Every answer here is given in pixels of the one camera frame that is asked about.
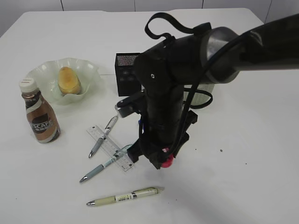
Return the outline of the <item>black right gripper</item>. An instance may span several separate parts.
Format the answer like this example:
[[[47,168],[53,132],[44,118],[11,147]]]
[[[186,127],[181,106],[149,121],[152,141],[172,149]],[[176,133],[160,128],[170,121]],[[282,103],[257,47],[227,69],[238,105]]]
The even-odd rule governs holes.
[[[138,140],[127,150],[128,157],[133,163],[139,160],[140,156],[145,156],[150,163],[156,168],[161,168],[161,155],[163,148],[171,147],[170,144],[161,143],[156,144],[150,139],[150,134],[144,131],[144,118],[141,118],[141,124],[139,125],[139,138]],[[185,122],[185,127],[183,129],[182,137],[180,138],[177,148],[172,152],[174,158],[176,158],[181,147],[189,140],[189,134],[186,132],[191,124],[195,124],[198,120],[198,115],[193,111],[189,111],[187,114],[187,119]]]

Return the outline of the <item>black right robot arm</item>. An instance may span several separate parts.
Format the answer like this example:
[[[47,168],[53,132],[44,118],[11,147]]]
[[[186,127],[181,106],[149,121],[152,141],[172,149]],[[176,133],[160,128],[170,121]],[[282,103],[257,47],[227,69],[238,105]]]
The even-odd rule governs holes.
[[[135,75],[145,88],[146,108],[141,111],[139,138],[128,156],[145,156],[155,168],[168,167],[188,141],[187,129],[197,121],[190,111],[200,84],[226,84],[243,70],[287,70],[299,66],[299,17],[292,15],[253,28],[241,35],[227,27],[203,23],[187,28],[168,13],[156,13],[185,37],[169,33],[163,41],[141,53]]]

